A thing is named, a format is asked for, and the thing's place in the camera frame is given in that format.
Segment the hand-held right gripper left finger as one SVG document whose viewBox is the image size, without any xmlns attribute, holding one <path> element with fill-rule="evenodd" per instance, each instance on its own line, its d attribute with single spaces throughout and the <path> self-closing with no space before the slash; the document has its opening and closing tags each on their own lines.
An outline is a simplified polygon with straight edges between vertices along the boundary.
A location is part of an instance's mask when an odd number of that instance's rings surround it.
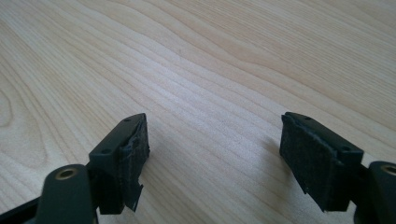
<svg viewBox="0 0 396 224">
<path fill-rule="evenodd" d="M 120 121 L 89 154 L 94 198 L 102 215 L 120 214 L 125 206 L 136 210 L 143 189 L 139 176 L 149 153 L 147 116 L 141 113 Z"/>
</svg>

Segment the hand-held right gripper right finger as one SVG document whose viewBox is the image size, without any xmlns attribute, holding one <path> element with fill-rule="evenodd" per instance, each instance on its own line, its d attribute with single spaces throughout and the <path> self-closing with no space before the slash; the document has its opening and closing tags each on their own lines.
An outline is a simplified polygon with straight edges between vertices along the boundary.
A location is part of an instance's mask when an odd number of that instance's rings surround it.
<svg viewBox="0 0 396 224">
<path fill-rule="evenodd" d="M 345 211 L 363 151 L 307 116 L 287 112 L 279 153 L 303 192 L 323 211 Z"/>
</svg>

